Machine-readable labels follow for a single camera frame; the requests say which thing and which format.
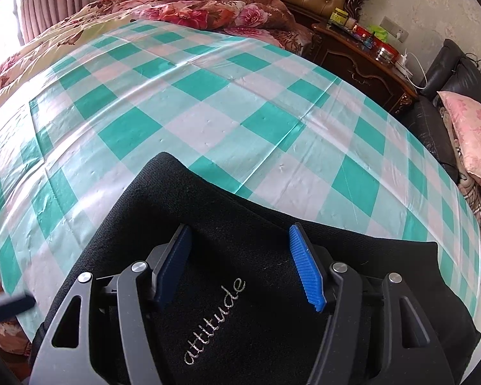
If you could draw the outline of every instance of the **metal rivet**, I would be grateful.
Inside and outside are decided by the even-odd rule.
[[[135,263],[132,265],[132,271],[133,271],[133,272],[142,272],[142,271],[145,270],[147,267],[148,267],[148,264],[147,264],[146,262],[142,262],[142,261],[135,262]]]
[[[403,280],[403,277],[395,272],[392,272],[388,275],[388,279],[390,279],[390,282],[393,282],[394,284],[399,284]]]
[[[81,284],[85,284],[86,282],[89,282],[91,279],[93,279],[93,275],[90,272],[82,272],[78,276],[78,282]]]
[[[333,264],[333,270],[339,274],[347,272],[347,265],[344,262],[335,262]]]

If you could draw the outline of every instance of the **power socket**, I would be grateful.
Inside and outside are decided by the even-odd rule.
[[[405,40],[408,39],[408,32],[386,16],[381,21],[380,26],[394,37],[398,37],[398,33],[400,33],[401,35],[399,36],[399,42],[404,43]]]

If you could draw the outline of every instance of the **white cable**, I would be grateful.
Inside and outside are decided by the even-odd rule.
[[[417,87],[410,79],[410,77],[408,76],[408,74],[405,74],[406,75],[406,78],[408,79],[408,81],[410,82],[410,84],[412,84],[415,88],[417,88],[418,90],[425,90],[428,86],[428,77],[426,76],[426,73],[424,72],[424,68],[422,68],[422,65],[421,65],[421,61],[418,60],[417,56],[413,55],[413,53],[411,52],[408,52],[408,51],[405,51],[405,56],[407,54],[410,54],[412,55],[416,60],[417,60],[417,63],[418,63],[418,66],[421,67],[421,70],[422,70],[422,73],[424,74],[424,79],[426,80],[426,87]]]

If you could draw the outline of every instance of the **teal and white checkered sheet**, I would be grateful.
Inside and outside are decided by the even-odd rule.
[[[473,315],[480,234],[447,173],[361,92],[267,43],[136,21],[0,109],[0,276],[39,306],[29,338],[113,204],[159,152],[232,193],[384,238],[436,241]]]

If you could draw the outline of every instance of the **wallpaper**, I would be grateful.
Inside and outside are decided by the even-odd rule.
[[[414,53],[425,71],[429,68],[445,38],[454,40],[465,52],[481,59],[481,6],[476,0],[367,0],[360,22],[379,25],[384,16],[409,33],[404,43],[395,47]],[[418,79],[422,72],[408,57],[407,66]]]

